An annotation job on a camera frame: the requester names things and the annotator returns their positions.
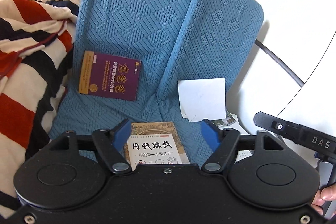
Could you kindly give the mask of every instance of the round pad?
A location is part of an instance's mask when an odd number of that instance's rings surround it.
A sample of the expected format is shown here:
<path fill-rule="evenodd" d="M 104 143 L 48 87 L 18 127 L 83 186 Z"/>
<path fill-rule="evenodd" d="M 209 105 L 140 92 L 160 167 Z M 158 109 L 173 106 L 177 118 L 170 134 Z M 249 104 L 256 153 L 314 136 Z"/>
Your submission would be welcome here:
<path fill-rule="evenodd" d="M 72 182 L 77 175 L 76 169 L 67 164 L 51 164 L 42 167 L 37 173 L 40 182 L 49 186 L 61 186 Z"/>
<path fill-rule="evenodd" d="M 296 174 L 294 170 L 282 164 L 266 164 L 258 168 L 258 178 L 269 185 L 283 186 L 291 183 Z"/>
<path fill-rule="evenodd" d="M 263 208 L 291 209 L 311 203 L 318 172 L 274 137 L 259 133 L 254 154 L 235 163 L 228 181 L 237 194 Z"/>
<path fill-rule="evenodd" d="M 38 208 L 69 208 L 95 196 L 105 183 L 98 163 L 67 151 L 36 154 L 14 176 L 18 196 Z"/>

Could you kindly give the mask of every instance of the finger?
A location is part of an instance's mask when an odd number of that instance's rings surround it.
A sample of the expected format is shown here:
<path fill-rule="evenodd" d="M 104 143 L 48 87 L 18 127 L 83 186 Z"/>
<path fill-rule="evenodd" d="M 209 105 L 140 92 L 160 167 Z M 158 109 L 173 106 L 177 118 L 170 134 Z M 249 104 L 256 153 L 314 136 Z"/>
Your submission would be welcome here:
<path fill-rule="evenodd" d="M 331 201 L 336 199 L 336 184 L 324 188 L 321 191 L 321 198 L 323 200 Z"/>
<path fill-rule="evenodd" d="M 318 190 L 312 204 L 317 205 L 317 206 L 322 206 L 324 204 L 324 200 L 321 198 L 321 191 Z"/>
<path fill-rule="evenodd" d="M 323 215 L 323 210 L 319 206 L 311 205 L 315 211 L 317 211 L 320 215 Z"/>

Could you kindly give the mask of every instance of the screw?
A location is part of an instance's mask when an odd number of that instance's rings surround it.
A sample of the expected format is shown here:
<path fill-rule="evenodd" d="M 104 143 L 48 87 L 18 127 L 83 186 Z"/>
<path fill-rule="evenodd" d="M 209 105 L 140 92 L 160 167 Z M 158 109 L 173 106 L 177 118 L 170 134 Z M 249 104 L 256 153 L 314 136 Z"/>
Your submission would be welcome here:
<path fill-rule="evenodd" d="M 218 171 L 221 166 L 215 162 L 208 163 L 204 166 L 207 171 Z"/>
<path fill-rule="evenodd" d="M 303 216 L 300 219 L 301 224 L 308 224 L 310 222 L 310 216 Z"/>
<path fill-rule="evenodd" d="M 170 168 L 167 168 L 167 169 L 163 170 L 163 173 L 164 174 L 171 174 L 171 173 L 173 173 L 173 170 L 171 170 Z"/>
<path fill-rule="evenodd" d="M 112 165 L 114 171 L 123 172 L 129 168 L 129 165 L 124 162 L 117 162 L 116 164 Z"/>
<path fill-rule="evenodd" d="M 35 218 L 33 216 L 25 216 L 25 222 L 27 224 L 34 224 L 35 223 Z"/>

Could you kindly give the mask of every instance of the striped blanket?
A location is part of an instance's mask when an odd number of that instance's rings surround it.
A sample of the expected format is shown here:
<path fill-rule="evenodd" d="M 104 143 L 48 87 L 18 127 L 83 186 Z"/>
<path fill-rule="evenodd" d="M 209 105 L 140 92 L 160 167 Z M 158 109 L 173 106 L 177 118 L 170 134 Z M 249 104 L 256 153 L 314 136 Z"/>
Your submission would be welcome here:
<path fill-rule="evenodd" d="M 0 0 L 0 215 L 5 218 L 18 208 L 16 170 L 49 142 L 72 68 L 80 1 Z"/>

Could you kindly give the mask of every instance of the book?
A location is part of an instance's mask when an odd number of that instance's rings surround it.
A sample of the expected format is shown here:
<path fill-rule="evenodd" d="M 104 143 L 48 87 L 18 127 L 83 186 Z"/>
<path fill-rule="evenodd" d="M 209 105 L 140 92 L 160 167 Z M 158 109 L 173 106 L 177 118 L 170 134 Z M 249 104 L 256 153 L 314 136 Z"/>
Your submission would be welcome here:
<path fill-rule="evenodd" d="M 124 152 L 133 170 L 138 163 L 190 163 L 173 122 L 132 123 L 132 133 Z"/>
<path fill-rule="evenodd" d="M 78 92 L 135 101 L 141 61 L 85 51 Z"/>

